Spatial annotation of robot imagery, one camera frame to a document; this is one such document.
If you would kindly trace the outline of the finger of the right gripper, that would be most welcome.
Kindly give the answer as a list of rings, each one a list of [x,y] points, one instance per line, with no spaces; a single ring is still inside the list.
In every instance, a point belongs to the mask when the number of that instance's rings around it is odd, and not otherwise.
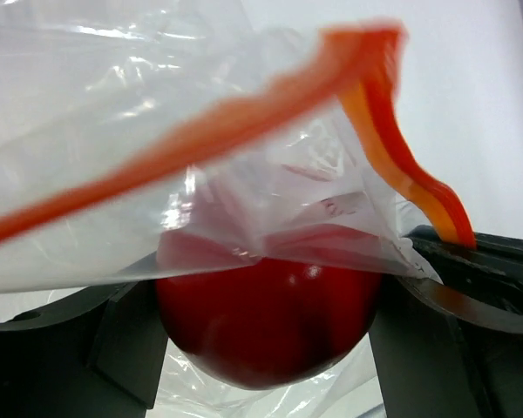
[[[475,300],[523,314],[523,239],[475,235],[474,250],[442,241],[430,226],[408,238],[443,283]]]

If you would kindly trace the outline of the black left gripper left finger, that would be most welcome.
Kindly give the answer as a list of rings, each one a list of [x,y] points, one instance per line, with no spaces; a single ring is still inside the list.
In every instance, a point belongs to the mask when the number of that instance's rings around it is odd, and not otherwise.
[[[150,280],[20,313],[0,323],[0,417],[143,417],[166,346]]]

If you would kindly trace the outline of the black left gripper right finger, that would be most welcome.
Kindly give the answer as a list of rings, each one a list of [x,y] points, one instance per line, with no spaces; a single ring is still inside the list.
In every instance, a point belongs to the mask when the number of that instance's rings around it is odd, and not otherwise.
[[[387,277],[370,343],[389,417],[523,417],[523,335],[438,313]]]

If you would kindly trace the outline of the clear zip top bag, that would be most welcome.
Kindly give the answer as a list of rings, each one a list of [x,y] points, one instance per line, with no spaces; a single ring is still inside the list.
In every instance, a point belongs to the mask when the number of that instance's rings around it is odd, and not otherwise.
[[[144,28],[0,22],[0,323],[87,287],[263,259],[436,282],[402,203],[476,246],[398,126],[399,20],[241,32],[233,6],[176,1]],[[167,334],[143,417],[319,417],[347,393],[373,406],[370,354],[366,333],[320,374],[248,390]]]

